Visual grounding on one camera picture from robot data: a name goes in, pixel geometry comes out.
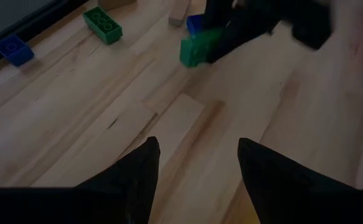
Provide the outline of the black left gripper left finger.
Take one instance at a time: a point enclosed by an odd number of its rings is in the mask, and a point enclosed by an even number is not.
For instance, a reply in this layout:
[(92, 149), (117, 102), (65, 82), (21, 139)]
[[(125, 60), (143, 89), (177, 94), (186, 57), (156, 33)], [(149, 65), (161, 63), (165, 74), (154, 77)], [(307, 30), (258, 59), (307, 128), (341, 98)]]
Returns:
[(149, 137), (75, 187), (0, 188), (0, 224), (148, 224), (159, 158)]

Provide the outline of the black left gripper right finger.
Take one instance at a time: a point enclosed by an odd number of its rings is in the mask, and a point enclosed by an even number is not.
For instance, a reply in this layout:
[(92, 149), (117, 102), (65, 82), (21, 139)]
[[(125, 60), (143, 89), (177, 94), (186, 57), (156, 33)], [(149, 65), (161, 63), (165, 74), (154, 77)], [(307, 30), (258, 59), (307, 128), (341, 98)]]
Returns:
[(363, 190), (249, 138), (238, 141), (238, 161), (261, 224), (363, 224)]

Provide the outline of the blue long brick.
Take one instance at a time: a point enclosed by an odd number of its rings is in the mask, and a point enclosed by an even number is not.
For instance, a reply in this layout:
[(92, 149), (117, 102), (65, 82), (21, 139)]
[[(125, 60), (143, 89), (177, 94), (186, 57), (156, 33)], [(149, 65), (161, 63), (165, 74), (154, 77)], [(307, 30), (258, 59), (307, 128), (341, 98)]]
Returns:
[(188, 16), (186, 19), (187, 30), (190, 35), (195, 35), (202, 31), (202, 18), (203, 14), (196, 14)]

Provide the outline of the green long brick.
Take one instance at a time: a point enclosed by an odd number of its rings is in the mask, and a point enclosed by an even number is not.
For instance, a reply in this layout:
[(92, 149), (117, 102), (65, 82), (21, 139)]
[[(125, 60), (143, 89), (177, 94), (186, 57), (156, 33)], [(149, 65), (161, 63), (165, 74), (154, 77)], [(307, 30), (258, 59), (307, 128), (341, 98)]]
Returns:
[(187, 67), (196, 67), (205, 62), (208, 53), (219, 41), (222, 29), (210, 29), (192, 34), (181, 40), (180, 56), (181, 63)]
[(111, 45), (123, 36), (122, 27), (116, 23), (100, 6), (83, 13), (87, 26), (101, 38), (106, 45)]

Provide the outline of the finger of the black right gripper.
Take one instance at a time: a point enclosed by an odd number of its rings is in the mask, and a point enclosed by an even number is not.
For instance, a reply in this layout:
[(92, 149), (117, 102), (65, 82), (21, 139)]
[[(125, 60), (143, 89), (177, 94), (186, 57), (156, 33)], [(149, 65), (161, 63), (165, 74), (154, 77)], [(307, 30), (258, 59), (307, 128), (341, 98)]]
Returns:
[(240, 0), (207, 0), (204, 12), (204, 28), (226, 27), (234, 29), (240, 25), (238, 14)]
[(222, 24), (211, 20), (211, 26), (220, 28), (221, 33), (209, 50), (206, 62), (214, 63), (242, 44), (271, 33), (279, 21), (279, 15), (256, 9), (234, 9)]

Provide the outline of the yellow translucent bin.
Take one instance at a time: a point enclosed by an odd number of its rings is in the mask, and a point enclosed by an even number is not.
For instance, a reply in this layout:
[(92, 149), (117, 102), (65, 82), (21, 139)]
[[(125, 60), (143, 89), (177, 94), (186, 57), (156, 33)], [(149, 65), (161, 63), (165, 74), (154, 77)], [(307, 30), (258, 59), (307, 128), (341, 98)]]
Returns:
[(224, 224), (260, 224), (253, 203), (245, 189), (238, 189), (229, 206)]

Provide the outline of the blue small brick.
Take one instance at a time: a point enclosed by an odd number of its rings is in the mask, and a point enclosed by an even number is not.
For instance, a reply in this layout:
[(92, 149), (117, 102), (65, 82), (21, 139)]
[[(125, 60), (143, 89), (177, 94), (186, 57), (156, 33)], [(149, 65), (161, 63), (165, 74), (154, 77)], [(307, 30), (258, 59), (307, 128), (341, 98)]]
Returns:
[(32, 49), (16, 35), (0, 40), (0, 54), (16, 67), (34, 58)]

